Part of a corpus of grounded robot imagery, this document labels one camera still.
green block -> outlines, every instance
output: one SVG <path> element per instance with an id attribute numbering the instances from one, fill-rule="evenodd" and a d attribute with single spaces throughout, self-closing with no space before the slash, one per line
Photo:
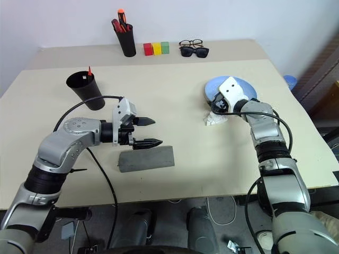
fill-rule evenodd
<path id="1" fill-rule="evenodd" d="M 161 42 L 161 53 L 162 54 L 169 54 L 169 49 L 170 48 L 170 45 L 168 43 L 168 41 L 162 41 Z"/>

black pen holder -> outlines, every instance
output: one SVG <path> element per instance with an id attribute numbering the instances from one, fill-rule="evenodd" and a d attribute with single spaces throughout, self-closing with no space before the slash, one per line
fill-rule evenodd
<path id="1" fill-rule="evenodd" d="M 127 24 L 127 26 L 129 27 L 129 31 L 126 33 L 119 33 L 116 30 L 114 31 L 117 34 L 122 52 L 125 57 L 134 57 L 137 52 L 133 37 L 133 26 L 130 24 Z"/>
<path id="2" fill-rule="evenodd" d="M 88 75 L 88 71 L 79 71 L 68 77 L 66 84 L 71 88 L 83 101 L 101 96 L 100 90 L 96 85 L 94 74 Z M 103 98 L 94 99 L 86 102 L 90 110 L 99 110 L 105 106 Z"/>

eyeglasses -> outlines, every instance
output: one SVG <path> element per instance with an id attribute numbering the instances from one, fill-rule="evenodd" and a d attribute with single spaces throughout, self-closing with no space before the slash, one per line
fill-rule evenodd
<path id="1" fill-rule="evenodd" d="M 208 55 L 208 48 L 204 48 L 202 46 L 202 40 L 195 39 L 192 41 L 183 40 L 179 42 L 181 55 L 183 57 L 190 57 L 193 53 L 197 55 L 197 57 L 205 58 Z"/>

colored block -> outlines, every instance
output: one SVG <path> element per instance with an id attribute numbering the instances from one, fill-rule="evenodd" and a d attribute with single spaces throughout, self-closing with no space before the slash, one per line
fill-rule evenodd
<path id="1" fill-rule="evenodd" d="M 161 55 L 161 43 L 160 42 L 152 43 L 152 47 L 153 47 L 153 54 L 155 56 Z"/>
<path id="2" fill-rule="evenodd" d="M 144 43 L 144 52 L 146 56 L 152 56 L 153 55 L 152 44 Z"/>
<path id="3" fill-rule="evenodd" d="M 162 41 L 161 42 L 161 53 L 162 54 L 169 54 L 169 49 L 170 48 L 170 45 L 169 45 L 169 42 L 168 41 Z"/>

gray foam block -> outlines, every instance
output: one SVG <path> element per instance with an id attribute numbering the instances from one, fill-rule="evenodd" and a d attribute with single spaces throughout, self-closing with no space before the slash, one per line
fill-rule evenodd
<path id="1" fill-rule="evenodd" d="M 144 150 L 121 152 L 120 172 L 132 172 L 174 166 L 173 147 L 154 147 Z"/>

